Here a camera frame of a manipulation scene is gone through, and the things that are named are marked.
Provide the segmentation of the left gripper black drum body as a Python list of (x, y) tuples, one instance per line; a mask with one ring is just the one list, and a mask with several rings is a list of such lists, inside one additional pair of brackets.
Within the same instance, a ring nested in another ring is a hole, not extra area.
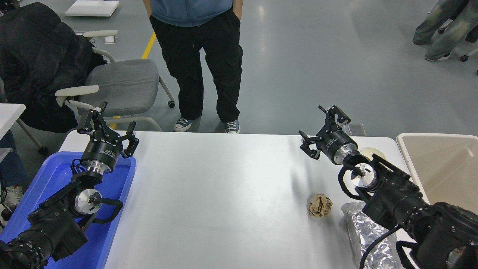
[(100, 174), (113, 172), (122, 150), (119, 137), (119, 134), (94, 133), (80, 158), (80, 164), (86, 170)]

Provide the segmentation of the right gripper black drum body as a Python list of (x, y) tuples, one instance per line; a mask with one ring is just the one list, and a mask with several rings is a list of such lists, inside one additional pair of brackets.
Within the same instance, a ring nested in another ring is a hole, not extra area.
[(357, 143), (342, 130), (332, 133), (320, 131), (317, 137), (316, 148), (334, 164), (342, 164), (345, 157), (357, 151)]

